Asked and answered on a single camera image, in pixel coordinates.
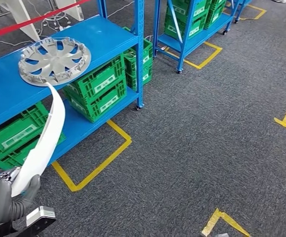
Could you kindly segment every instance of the gray carpet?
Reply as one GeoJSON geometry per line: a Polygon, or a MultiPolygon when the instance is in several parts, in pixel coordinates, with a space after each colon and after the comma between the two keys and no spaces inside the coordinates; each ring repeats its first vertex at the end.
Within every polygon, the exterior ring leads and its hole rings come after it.
{"type": "MultiPolygon", "coordinates": [[[[109,0],[108,11],[127,3],[109,0]]],[[[286,237],[286,128],[274,122],[286,114],[286,4],[252,4],[268,11],[215,34],[209,42],[223,49],[201,70],[184,64],[177,75],[172,59],[155,59],[146,106],[137,112],[134,103],[112,118],[132,144],[84,189],[72,193],[48,167],[36,206],[54,207],[57,221],[44,235],[198,236],[219,208],[252,236],[286,237]]],[[[95,1],[82,9],[85,18],[96,14],[95,1]]],[[[154,2],[146,0],[146,36],[153,12],[154,2]]],[[[243,17],[256,14],[247,7],[243,17]]],[[[133,5],[111,20],[131,26],[132,16],[133,5]]],[[[17,32],[0,40],[28,38],[17,32]]],[[[16,48],[0,44],[0,56],[16,48]]],[[[198,64],[210,52],[201,46],[187,59],[198,64]]],[[[123,142],[106,124],[58,161],[79,183],[123,142]]],[[[242,236],[220,220],[211,234],[221,233],[242,236]]]]}

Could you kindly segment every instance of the blue shelving unit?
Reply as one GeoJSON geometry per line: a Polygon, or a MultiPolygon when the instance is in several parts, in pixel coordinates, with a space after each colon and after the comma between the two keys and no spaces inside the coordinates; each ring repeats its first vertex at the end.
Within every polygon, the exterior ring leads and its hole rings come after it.
{"type": "MultiPolygon", "coordinates": [[[[100,126],[137,100],[137,108],[143,102],[143,0],[135,0],[134,32],[122,29],[107,19],[104,0],[97,0],[99,15],[57,32],[53,37],[71,37],[86,45],[91,53],[91,62],[82,75],[107,62],[128,48],[137,51],[137,90],[127,88],[127,96],[115,104],[95,123],[91,123],[64,101],[66,118],[63,128],[66,139],[56,148],[51,162],[63,155],[100,126]]],[[[51,94],[47,87],[33,86],[24,82],[18,73],[22,50],[0,58],[0,124],[29,108],[51,94]]],[[[65,86],[57,86],[60,89],[65,86]]]]}
{"type": "MultiPolygon", "coordinates": [[[[192,13],[195,11],[195,6],[200,2],[201,0],[191,0],[191,7],[189,10],[188,18],[187,18],[187,25],[185,29],[185,32],[183,35],[187,36],[188,33],[190,31],[190,27],[192,25],[192,20],[192,13]]],[[[231,15],[226,15],[226,14],[222,14],[218,20],[214,22],[212,26],[210,26],[207,30],[202,30],[201,32],[197,34],[196,36],[194,36],[191,39],[188,39],[188,37],[184,37],[183,40],[180,32],[179,30],[179,26],[177,24],[176,14],[174,10],[173,4],[171,0],[168,0],[168,6],[171,10],[171,16],[176,26],[176,32],[178,34],[179,39],[174,39],[170,36],[167,36],[165,34],[158,35],[159,31],[159,18],[160,18],[160,11],[161,11],[161,0],[155,0],[155,1],[155,15],[154,15],[154,30],[153,30],[153,57],[156,56],[157,51],[161,52],[164,55],[169,56],[172,59],[174,59],[176,61],[178,61],[178,65],[177,67],[177,73],[182,73],[183,71],[183,63],[183,59],[186,57],[188,54],[192,52],[193,50],[196,49],[197,47],[201,45],[204,41],[207,40],[208,38],[211,37],[212,35],[215,34],[216,32],[222,29],[223,26],[226,25],[226,29],[223,31],[223,35],[226,34],[230,29],[230,25],[232,23],[232,20],[235,16],[235,14],[237,12],[237,8],[239,5],[239,1],[237,1],[234,4],[234,8],[232,10],[231,15]],[[158,43],[164,44],[166,46],[168,46],[171,49],[174,49],[180,54],[178,58],[174,57],[164,50],[162,50],[161,48],[158,47],[158,43]]]]}
{"type": "Polygon", "coordinates": [[[238,8],[237,10],[236,18],[235,19],[235,23],[238,23],[239,20],[239,17],[241,16],[241,12],[248,4],[250,4],[252,0],[238,0],[238,8]]]}

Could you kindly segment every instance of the red barrier tape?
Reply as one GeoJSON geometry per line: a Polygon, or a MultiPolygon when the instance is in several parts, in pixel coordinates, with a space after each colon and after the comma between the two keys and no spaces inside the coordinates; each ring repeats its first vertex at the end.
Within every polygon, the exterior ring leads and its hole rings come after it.
{"type": "Polygon", "coordinates": [[[23,26],[27,26],[29,24],[35,23],[37,21],[42,21],[42,20],[45,19],[47,17],[50,17],[50,16],[53,16],[53,15],[55,15],[57,13],[60,13],[61,11],[65,11],[65,10],[67,10],[69,8],[77,6],[79,4],[82,4],[82,3],[85,3],[87,1],[89,1],[89,0],[79,0],[76,3],[73,3],[71,5],[66,6],[66,7],[60,8],[60,9],[57,9],[55,11],[51,11],[51,12],[47,13],[47,14],[43,15],[43,16],[39,16],[39,17],[36,17],[36,18],[33,18],[33,19],[31,19],[29,21],[24,21],[24,22],[19,23],[19,24],[14,24],[14,25],[11,25],[11,26],[4,27],[4,28],[0,29],[0,36],[7,34],[7,33],[11,32],[11,31],[17,30],[17,29],[20,29],[20,28],[23,27],[23,26]]]}

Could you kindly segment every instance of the green crate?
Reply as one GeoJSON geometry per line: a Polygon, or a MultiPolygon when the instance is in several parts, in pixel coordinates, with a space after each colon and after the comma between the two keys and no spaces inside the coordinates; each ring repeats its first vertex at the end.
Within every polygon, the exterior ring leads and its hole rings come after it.
{"type": "Polygon", "coordinates": [[[215,11],[217,8],[220,7],[221,5],[225,6],[226,3],[226,0],[212,0],[211,4],[210,5],[210,9],[211,11],[215,11]]]}
{"type": "Polygon", "coordinates": [[[216,10],[210,10],[204,24],[204,29],[209,29],[211,25],[214,24],[214,22],[219,19],[223,11],[223,8],[224,5],[220,5],[216,10]]]}
{"type": "Polygon", "coordinates": [[[42,132],[48,112],[39,102],[0,125],[0,158],[42,132]]]}
{"type": "MultiPolygon", "coordinates": [[[[207,18],[207,14],[207,10],[200,14],[198,18],[193,20],[189,33],[189,39],[200,33],[203,29],[205,23],[205,19],[207,18]]],[[[186,24],[179,19],[177,19],[177,21],[178,23],[179,29],[180,30],[181,37],[183,38],[186,24]]],[[[177,34],[176,27],[174,26],[174,23],[171,15],[166,15],[164,33],[168,36],[171,36],[173,38],[178,39],[178,35],[177,34]]]]}
{"type": "MultiPolygon", "coordinates": [[[[198,16],[207,10],[210,7],[211,0],[202,0],[201,2],[197,3],[195,7],[194,14],[192,16],[192,20],[197,19],[198,16]]],[[[173,7],[175,12],[176,18],[180,19],[182,22],[186,23],[188,18],[188,12],[189,10],[190,1],[189,0],[173,0],[173,7]]],[[[166,14],[171,15],[171,12],[168,6],[166,14]]]]}
{"type": "MultiPolygon", "coordinates": [[[[40,134],[29,140],[14,151],[0,159],[0,168],[3,170],[11,169],[15,166],[21,166],[26,160],[29,152],[36,147],[40,134]]],[[[65,140],[64,134],[61,133],[57,144],[65,140]]]]}
{"type": "Polygon", "coordinates": [[[64,91],[69,103],[74,109],[83,114],[91,122],[95,122],[103,114],[106,113],[117,102],[123,99],[127,94],[125,77],[115,83],[114,86],[104,94],[94,99],[92,102],[87,102],[81,97],[74,97],[64,91]]]}
{"type": "MultiPolygon", "coordinates": [[[[152,44],[146,39],[143,42],[143,67],[145,68],[152,62],[152,44]]],[[[124,53],[125,72],[135,75],[137,71],[137,53],[134,49],[128,49],[124,53]]]]}
{"type": "MultiPolygon", "coordinates": [[[[152,64],[147,66],[143,70],[143,84],[145,85],[152,79],[152,64]]],[[[125,73],[127,85],[134,91],[137,91],[137,74],[131,75],[125,73]]]]}
{"type": "Polygon", "coordinates": [[[125,60],[123,54],[97,67],[90,73],[73,81],[63,88],[69,94],[85,99],[94,99],[111,88],[119,78],[125,77],[125,60]]]}

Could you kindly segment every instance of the gray glove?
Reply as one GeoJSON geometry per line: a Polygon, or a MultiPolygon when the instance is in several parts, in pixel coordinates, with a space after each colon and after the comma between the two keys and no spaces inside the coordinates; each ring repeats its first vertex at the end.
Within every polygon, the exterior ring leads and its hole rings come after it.
{"type": "Polygon", "coordinates": [[[0,174],[0,225],[20,219],[26,214],[28,208],[33,204],[33,198],[40,188],[40,176],[33,176],[26,194],[19,201],[11,199],[11,184],[14,180],[16,172],[20,168],[0,174]]]}

